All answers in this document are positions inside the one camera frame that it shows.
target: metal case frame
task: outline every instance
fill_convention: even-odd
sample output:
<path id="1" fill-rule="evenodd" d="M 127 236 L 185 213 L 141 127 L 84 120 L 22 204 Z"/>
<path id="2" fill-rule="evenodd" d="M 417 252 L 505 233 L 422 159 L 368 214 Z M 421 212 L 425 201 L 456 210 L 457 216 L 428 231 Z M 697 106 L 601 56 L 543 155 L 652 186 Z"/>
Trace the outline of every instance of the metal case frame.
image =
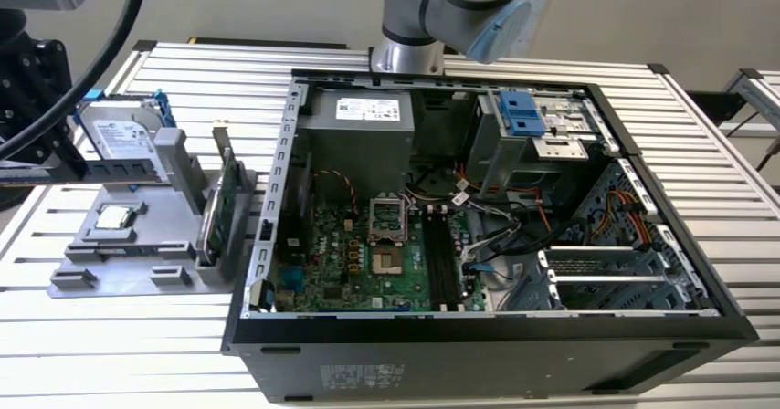
<path id="1" fill-rule="evenodd" d="M 271 402 L 641 393 L 759 338 L 597 85 L 322 71 L 293 74 L 297 80 L 286 96 L 275 161 L 289 155 L 299 107 L 311 99 L 306 84 L 369 82 L 374 87 L 409 88 L 413 84 L 472 91 L 520 85 L 585 89 L 620 141 L 620 153 L 645 185 L 659 216 L 699 271 L 720 316 L 551 311 L 547 315 L 537 313 L 535 319 L 468 319 L 457 314 L 448 319 L 373 319 L 377 317 L 365 315 L 352 319 L 253 319 L 255 312 L 249 311 L 247 300 L 255 292 L 246 286 L 271 269 L 275 227 L 266 226 L 277 222 L 277 200 L 285 190 L 286 171 L 274 164 L 258 246 L 243 274 L 250 282 L 238 280 L 223 338 L 223 350 L 242 355 Z M 324 386 L 326 377 L 364 374 L 377 365 L 402 379 L 393 378 L 380 388 L 340 388 L 328 383 Z M 490 373 L 468 374 L 466 365 L 473 371 Z"/>

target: ram slot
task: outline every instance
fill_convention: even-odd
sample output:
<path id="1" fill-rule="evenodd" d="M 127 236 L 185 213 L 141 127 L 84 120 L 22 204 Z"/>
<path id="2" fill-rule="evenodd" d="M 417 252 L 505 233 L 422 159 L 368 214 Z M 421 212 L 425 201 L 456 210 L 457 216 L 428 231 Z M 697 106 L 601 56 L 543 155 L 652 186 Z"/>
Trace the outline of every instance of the ram slot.
<path id="1" fill-rule="evenodd" d="M 424 242 L 432 310 L 458 311 L 462 307 L 458 307 L 458 278 L 446 214 L 424 216 Z"/>

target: motherboard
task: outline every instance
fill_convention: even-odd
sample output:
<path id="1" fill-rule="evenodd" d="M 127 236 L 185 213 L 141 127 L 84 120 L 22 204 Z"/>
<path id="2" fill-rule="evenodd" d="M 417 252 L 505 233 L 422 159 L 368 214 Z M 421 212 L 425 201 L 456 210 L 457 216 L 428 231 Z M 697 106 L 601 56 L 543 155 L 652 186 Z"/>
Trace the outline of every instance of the motherboard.
<path id="1" fill-rule="evenodd" d="M 424 213 L 412 209 L 404 215 L 406 225 L 397 225 L 386 207 L 370 215 L 369 206 L 358 216 L 341 207 L 320 205 L 314 209 L 310 258 L 303 266 L 282 266 L 282 289 L 277 291 L 281 311 L 432 311 L 432 283 L 425 252 Z M 449 246 L 457 255 L 470 241 L 466 214 L 446 216 Z M 404 229 L 404 242 L 369 241 L 369 230 Z M 445 270 L 460 280 L 460 262 L 454 258 Z M 461 309 L 485 310 L 480 281 L 466 294 L 458 283 Z"/>

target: power supply label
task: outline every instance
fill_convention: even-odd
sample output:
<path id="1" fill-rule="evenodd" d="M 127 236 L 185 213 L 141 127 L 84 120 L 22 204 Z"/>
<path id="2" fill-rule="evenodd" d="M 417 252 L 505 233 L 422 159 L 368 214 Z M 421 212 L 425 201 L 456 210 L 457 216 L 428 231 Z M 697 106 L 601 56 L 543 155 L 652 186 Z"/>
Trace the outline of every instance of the power supply label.
<path id="1" fill-rule="evenodd" d="M 380 99 L 340 99 L 337 120 L 401 121 L 400 102 Z"/>
<path id="2" fill-rule="evenodd" d="M 322 386 L 329 390 L 389 389 L 401 386 L 405 364 L 321 365 Z"/>

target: metal rail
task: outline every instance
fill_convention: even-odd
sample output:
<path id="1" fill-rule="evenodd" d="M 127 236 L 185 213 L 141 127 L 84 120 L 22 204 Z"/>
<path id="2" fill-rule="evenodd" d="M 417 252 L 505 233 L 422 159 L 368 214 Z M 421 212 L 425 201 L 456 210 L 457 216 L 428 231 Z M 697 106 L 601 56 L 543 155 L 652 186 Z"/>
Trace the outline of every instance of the metal rail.
<path id="1" fill-rule="evenodd" d="M 205 168 L 221 164 L 213 121 L 229 121 L 237 157 L 261 173 L 247 237 L 258 227 L 290 69 L 356 71 L 368 63 L 364 51 L 158 44 L 125 64 L 112 92 L 166 91 L 187 149 Z M 762 337 L 639 397 L 548 400 L 545 407 L 780 407 L 780 207 L 675 81 L 644 65 L 533 59 L 484 66 L 450 57 L 446 70 L 453 76 L 601 86 Z M 94 157 L 84 144 L 82 151 Z M 14 371 L 0 373 L 0 395 L 36 395 L 23 403 L 40 405 L 68 394 L 68 403 L 82 407 L 262 404 L 242 361 L 218 353 L 230 295 L 48 298 L 51 272 L 96 192 L 96 185 L 39 187 L 0 235 L 0 372 Z M 457 404 L 472 403 L 524 407 L 540 401 Z"/>

